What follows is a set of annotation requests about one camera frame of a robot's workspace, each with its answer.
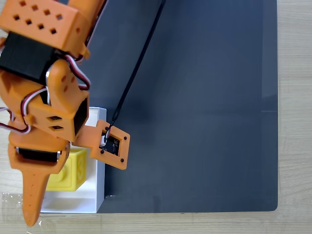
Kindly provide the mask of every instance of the yellow cube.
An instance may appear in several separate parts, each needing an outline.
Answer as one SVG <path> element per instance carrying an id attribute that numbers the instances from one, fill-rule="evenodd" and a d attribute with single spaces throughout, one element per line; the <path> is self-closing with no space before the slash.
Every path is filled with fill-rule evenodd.
<path id="1" fill-rule="evenodd" d="M 51 174 L 46 191 L 76 191 L 86 180 L 87 151 L 71 149 L 58 174 Z"/>

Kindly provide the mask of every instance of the ventilation hole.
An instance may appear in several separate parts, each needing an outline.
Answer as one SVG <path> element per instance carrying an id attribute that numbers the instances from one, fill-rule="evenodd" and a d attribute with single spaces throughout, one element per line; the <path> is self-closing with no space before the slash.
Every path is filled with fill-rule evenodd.
<path id="1" fill-rule="evenodd" d="M 14 18 L 15 20 L 19 20 L 19 19 L 20 19 L 20 16 L 19 16 L 19 15 L 14 15 L 13 18 Z"/>
<path id="2" fill-rule="evenodd" d="M 58 116 L 51 116 L 51 117 L 48 117 L 48 119 L 52 120 L 52 121 L 55 121 L 55 120 L 60 120 L 62 119 L 61 117 L 58 117 Z"/>
<path id="3" fill-rule="evenodd" d="M 61 14 L 56 15 L 57 20 L 63 19 L 63 16 Z"/>
<path id="4" fill-rule="evenodd" d="M 59 130 L 59 129 L 63 129 L 63 127 L 61 127 L 61 126 L 58 126 L 58 125 L 57 125 L 57 126 L 52 126 L 51 128 L 52 128 L 52 129 L 54 129 L 54 130 Z"/>
<path id="5" fill-rule="evenodd" d="M 42 24 L 42 23 L 38 24 L 38 28 L 39 28 L 39 29 L 44 29 L 43 24 Z"/>
<path id="6" fill-rule="evenodd" d="M 32 24 L 31 19 L 27 19 L 27 20 L 25 20 L 25 22 L 26 22 L 28 25 Z"/>
<path id="7" fill-rule="evenodd" d="M 55 28 L 51 28 L 51 29 L 50 29 L 50 32 L 51 32 L 51 34 L 55 34 L 55 33 L 57 33 L 57 31 L 56 31 L 56 29 L 55 29 Z"/>
<path id="8" fill-rule="evenodd" d="M 37 11 L 38 10 L 38 6 L 37 5 L 31 6 L 31 8 L 33 9 L 33 11 Z"/>
<path id="9" fill-rule="evenodd" d="M 20 4 L 21 6 L 25 6 L 25 5 L 26 5 L 26 2 L 25 2 L 25 1 L 20 1 L 19 4 Z"/>
<path id="10" fill-rule="evenodd" d="M 43 12 L 44 12 L 44 14 L 45 14 L 46 16 L 48 16 L 48 15 L 51 14 L 51 12 L 50 12 L 48 9 L 44 10 Z"/>

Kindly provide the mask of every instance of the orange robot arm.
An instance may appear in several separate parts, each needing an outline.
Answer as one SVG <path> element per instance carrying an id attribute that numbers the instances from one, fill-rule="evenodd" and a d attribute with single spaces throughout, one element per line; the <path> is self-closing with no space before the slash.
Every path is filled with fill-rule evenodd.
<path id="1" fill-rule="evenodd" d="M 9 124 L 0 126 L 11 130 L 9 159 L 23 174 L 29 226 L 39 217 L 50 174 L 67 160 L 70 142 L 90 148 L 94 159 L 126 169 L 129 134 L 102 120 L 85 126 L 90 84 L 75 63 L 89 57 L 90 34 L 106 1 L 7 0 L 0 15 L 0 28 L 9 33 L 0 40 L 0 95 L 11 113 Z M 107 129 L 120 142 L 117 154 L 103 148 Z"/>

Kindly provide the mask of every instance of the black mat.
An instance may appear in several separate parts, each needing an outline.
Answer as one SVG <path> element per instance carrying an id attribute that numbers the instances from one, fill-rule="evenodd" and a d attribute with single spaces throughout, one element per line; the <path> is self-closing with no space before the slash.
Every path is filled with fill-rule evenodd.
<path id="1" fill-rule="evenodd" d="M 112 0 L 82 69 L 108 120 L 159 0 Z M 275 0 L 168 0 L 116 126 L 128 168 L 106 167 L 102 213 L 277 207 Z"/>

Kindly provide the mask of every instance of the wooden table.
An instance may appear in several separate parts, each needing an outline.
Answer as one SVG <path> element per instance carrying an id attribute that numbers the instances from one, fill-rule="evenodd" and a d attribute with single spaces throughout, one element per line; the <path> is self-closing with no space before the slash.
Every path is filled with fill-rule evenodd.
<path id="1" fill-rule="evenodd" d="M 42 214 L 26 227 L 21 173 L 0 130 L 0 233 L 312 233 L 312 0 L 278 0 L 279 198 L 274 212 Z M 0 115 L 6 122 L 7 114 Z"/>

